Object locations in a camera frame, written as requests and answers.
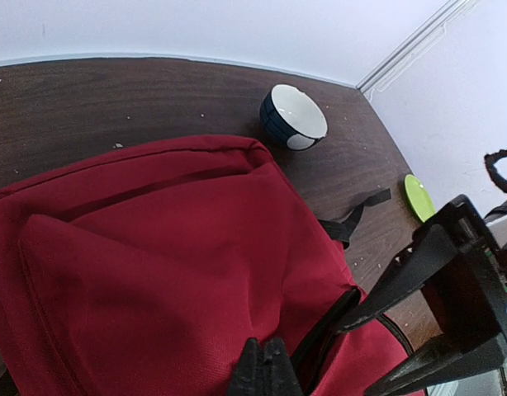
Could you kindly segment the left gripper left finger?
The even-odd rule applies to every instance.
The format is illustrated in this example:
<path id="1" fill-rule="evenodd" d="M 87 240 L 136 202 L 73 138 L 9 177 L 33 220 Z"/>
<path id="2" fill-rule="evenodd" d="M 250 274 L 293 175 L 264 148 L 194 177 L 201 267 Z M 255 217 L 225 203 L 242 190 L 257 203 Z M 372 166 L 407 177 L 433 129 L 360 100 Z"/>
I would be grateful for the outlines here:
<path id="1" fill-rule="evenodd" d="M 246 341 L 232 373 L 227 395 L 264 395 L 263 351 L 265 344 L 262 345 L 257 338 L 253 337 Z"/>

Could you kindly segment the red backpack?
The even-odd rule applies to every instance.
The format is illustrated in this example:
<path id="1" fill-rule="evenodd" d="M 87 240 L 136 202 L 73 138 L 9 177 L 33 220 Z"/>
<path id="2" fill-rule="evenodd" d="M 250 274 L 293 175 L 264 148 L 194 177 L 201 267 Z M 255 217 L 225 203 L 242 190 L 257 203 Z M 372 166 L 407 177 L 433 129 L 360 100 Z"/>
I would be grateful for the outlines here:
<path id="1" fill-rule="evenodd" d="M 410 344 L 257 140 L 144 144 L 0 190 L 0 353 L 22 395 L 223 395 L 280 337 L 312 395 L 361 395 Z"/>

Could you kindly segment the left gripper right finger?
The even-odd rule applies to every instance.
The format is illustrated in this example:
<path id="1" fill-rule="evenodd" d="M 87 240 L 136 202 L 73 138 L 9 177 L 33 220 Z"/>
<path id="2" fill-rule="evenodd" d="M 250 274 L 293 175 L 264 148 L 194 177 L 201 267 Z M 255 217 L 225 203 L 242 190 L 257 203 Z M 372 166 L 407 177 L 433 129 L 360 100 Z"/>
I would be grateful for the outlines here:
<path id="1" fill-rule="evenodd" d="M 263 351 L 263 394 L 275 396 L 302 395 L 302 389 L 281 338 L 273 338 Z"/>

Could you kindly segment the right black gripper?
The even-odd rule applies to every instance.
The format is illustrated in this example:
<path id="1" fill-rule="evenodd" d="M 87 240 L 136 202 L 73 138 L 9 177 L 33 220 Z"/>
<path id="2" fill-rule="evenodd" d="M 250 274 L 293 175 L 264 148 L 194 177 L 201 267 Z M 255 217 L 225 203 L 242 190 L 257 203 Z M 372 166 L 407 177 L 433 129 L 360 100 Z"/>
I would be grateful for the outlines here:
<path id="1" fill-rule="evenodd" d="M 465 195 L 432 217 L 336 331 L 360 328 L 422 288 L 442 333 L 364 393 L 407 395 L 500 368 L 507 361 L 505 257 Z"/>

